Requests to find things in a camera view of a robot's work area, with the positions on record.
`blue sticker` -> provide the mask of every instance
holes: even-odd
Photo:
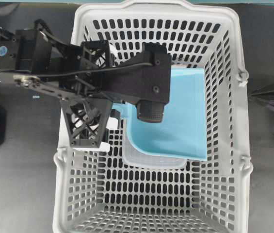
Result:
[[[0,47],[0,57],[3,57],[7,54],[7,47],[1,46]]]

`white plastic container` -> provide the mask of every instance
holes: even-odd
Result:
[[[123,120],[122,160],[124,164],[149,169],[181,169],[186,166],[187,160],[165,156],[153,156],[139,152],[130,143],[126,135],[126,120]]]
[[[69,147],[62,119],[54,232],[246,233],[253,166],[237,14],[182,0],[81,6],[72,43],[99,38],[116,47],[117,63],[143,42],[159,42],[175,64],[205,69],[208,160],[169,170],[128,166],[123,128],[111,131],[109,153],[81,152]]]

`black metal frame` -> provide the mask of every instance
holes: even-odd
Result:
[[[15,34],[0,29],[0,83],[60,99],[70,145],[98,148],[113,102],[136,105],[137,117],[161,122],[169,102],[171,57],[165,47],[144,44],[140,54],[113,67],[108,41],[66,44],[42,20]]]

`screw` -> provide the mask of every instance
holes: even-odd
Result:
[[[158,94],[160,92],[160,88],[158,86],[153,86],[153,92]]]

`gray surface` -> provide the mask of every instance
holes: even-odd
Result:
[[[0,17],[9,30],[45,19],[64,40],[72,32],[75,5],[23,4],[13,18]],[[232,5],[240,16],[248,91],[274,82],[274,7]],[[0,233],[50,233],[55,191],[59,103],[13,86],[0,87],[7,110],[5,142],[0,145]],[[274,114],[249,102],[251,175],[249,233],[274,233]]]

